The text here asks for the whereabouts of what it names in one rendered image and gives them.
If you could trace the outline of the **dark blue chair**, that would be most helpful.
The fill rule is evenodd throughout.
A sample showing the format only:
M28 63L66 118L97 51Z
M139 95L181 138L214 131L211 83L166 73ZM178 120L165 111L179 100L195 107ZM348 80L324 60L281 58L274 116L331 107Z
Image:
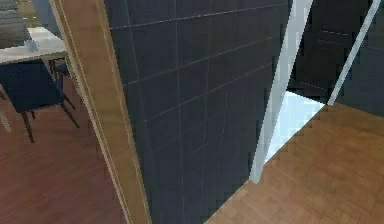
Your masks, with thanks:
M57 61L59 61L59 59L50 60L49 68L59 86L63 87L63 79L65 76L69 76L70 72L66 63L57 64Z
M28 112L34 114L36 110L59 105L79 128L65 106L65 94L53 80L42 59L0 64L0 85L15 111L22 116L31 143L34 143L34 137Z

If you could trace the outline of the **white dining table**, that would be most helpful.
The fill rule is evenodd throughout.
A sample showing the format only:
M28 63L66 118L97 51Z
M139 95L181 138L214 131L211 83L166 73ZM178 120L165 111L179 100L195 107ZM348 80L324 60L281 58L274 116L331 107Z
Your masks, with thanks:
M30 52L24 45L0 49L0 64L42 59L58 59L67 53L64 42L46 28L28 28L31 39L38 43L38 50Z

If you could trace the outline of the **grey slatted chair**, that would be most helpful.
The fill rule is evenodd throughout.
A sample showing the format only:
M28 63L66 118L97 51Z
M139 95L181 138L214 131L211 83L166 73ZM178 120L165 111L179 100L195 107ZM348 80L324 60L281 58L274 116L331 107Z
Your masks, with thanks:
M23 46L30 39L15 0L0 0L0 49Z

